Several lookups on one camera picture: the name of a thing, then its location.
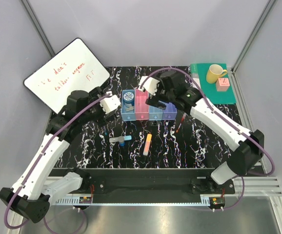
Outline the sky blue bin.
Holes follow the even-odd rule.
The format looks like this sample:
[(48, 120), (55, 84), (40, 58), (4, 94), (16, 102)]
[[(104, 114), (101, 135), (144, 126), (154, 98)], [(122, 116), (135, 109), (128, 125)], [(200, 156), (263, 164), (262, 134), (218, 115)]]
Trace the sky blue bin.
[(162, 120), (163, 110), (157, 107), (149, 106), (149, 120)]

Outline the pink bin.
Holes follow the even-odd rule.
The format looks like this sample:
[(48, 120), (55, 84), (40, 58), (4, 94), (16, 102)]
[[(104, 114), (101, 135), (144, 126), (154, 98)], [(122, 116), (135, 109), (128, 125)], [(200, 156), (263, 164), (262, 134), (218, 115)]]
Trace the pink bin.
[(148, 98), (148, 92), (142, 92), (135, 90), (135, 115), (136, 120), (148, 120), (149, 119), (149, 105), (146, 104)]

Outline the small white eraser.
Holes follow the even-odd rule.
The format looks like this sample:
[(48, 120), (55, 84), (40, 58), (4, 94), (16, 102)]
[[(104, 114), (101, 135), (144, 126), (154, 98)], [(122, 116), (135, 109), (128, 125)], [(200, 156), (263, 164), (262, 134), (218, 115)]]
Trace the small white eraser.
[(134, 106), (125, 108), (126, 112), (134, 111)]

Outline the light blue bin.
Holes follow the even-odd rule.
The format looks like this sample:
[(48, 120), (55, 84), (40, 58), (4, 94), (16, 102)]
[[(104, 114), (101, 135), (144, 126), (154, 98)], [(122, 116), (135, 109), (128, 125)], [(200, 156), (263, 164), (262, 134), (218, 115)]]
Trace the light blue bin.
[(130, 111), (130, 112), (126, 112), (125, 111), (126, 107), (125, 107), (125, 105), (123, 103), (123, 100), (122, 100), (123, 94), (125, 92), (129, 92), (129, 91), (132, 91), (135, 94), (135, 90), (123, 90), (122, 91), (122, 95), (121, 95), (121, 117), (122, 117), (123, 121), (135, 121), (136, 120), (135, 110), (134, 111)]

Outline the blue ink bottle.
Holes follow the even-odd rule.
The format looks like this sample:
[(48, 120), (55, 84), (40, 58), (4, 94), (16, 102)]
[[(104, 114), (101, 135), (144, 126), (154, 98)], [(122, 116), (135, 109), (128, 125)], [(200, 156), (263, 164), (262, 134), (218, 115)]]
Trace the blue ink bottle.
[(122, 96), (125, 107), (129, 108), (134, 106), (135, 94), (132, 91), (125, 92)]

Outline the red pen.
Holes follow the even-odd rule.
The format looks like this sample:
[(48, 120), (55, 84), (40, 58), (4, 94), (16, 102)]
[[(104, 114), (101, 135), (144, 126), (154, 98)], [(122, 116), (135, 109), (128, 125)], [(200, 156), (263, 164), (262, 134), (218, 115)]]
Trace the red pen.
[(186, 116), (187, 116), (187, 114), (184, 113), (183, 116), (181, 117), (181, 120), (180, 120), (180, 122), (179, 122), (179, 125), (178, 125), (178, 127), (177, 127), (177, 129), (176, 129), (176, 131), (175, 131), (176, 133), (179, 132), (179, 129), (180, 129), (180, 127), (181, 127), (183, 121), (185, 120)]

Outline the orange pink highlighter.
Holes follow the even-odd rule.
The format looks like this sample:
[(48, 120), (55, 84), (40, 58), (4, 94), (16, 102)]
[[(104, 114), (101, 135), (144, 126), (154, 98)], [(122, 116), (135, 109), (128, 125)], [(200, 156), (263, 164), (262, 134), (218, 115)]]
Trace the orange pink highlighter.
[(150, 144), (151, 144), (151, 139), (152, 139), (152, 135), (151, 134), (147, 134), (146, 140), (145, 140), (145, 146), (144, 146), (144, 150), (143, 150), (143, 155), (144, 156), (148, 156), (148, 154), (149, 154), (149, 148), (150, 148)]

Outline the yellow mug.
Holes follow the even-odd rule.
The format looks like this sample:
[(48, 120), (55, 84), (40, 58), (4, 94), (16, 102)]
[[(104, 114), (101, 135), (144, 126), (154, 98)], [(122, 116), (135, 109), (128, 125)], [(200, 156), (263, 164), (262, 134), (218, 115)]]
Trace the yellow mug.
[(227, 74), (227, 70), (223, 69), (218, 64), (210, 65), (207, 74), (206, 74), (206, 81), (210, 84), (216, 83), (219, 78), (224, 77)]

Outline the pink cube box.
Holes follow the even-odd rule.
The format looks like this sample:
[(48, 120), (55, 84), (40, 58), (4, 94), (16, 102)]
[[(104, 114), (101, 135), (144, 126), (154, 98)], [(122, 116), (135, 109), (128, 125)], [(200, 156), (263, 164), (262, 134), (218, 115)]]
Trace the pink cube box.
[(218, 78), (216, 82), (216, 89), (218, 92), (226, 92), (230, 87), (228, 78)]

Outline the purple bin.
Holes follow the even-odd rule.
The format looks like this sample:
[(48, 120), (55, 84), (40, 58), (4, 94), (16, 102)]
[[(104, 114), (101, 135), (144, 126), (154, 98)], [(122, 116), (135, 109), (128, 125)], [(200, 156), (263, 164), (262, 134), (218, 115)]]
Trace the purple bin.
[(177, 117), (177, 108), (176, 106), (169, 102), (165, 103), (166, 108), (163, 110), (162, 120), (175, 120)]

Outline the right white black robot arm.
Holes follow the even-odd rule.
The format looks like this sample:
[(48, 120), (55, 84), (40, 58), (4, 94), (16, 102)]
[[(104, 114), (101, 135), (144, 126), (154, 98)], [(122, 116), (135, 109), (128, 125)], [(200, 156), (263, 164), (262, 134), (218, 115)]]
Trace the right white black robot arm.
[(223, 114), (184, 71), (159, 69), (141, 78), (139, 90), (150, 94), (146, 104), (164, 110), (168, 103), (172, 103), (179, 111), (203, 122), (228, 145), (231, 156), (206, 181), (211, 193), (222, 190), (228, 180), (247, 175), (262, 158), (263, 133), (259, 130), (252, 132)]

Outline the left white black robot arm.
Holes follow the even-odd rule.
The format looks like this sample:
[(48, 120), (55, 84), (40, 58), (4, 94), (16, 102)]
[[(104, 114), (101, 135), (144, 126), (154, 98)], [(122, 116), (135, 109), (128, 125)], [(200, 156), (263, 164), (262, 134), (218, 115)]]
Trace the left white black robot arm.
[(120, 105), (116, 95), (110, 91), (103, 93), (100, 87), (90, 92), (75, 90), (67, 96), (63, 106), (57, 108), (56, 117), (49, 121), (40, 148), (29, 166), (12, 187), (3, 187), (0, 191), (0, 199), (7, 206), (4, 213), (7, 228), (22, 227), (8, 223), (9, 211), (38, 223), (50, 206), (67, 194), (93, 190), (90, 174), (77, 168), (69, 169), (61, 179), (49, 185), (45, 185), (45, 181), (82, 126), (91, 121), (100, 126), (108, 124), (116, 119), (115, 112)]

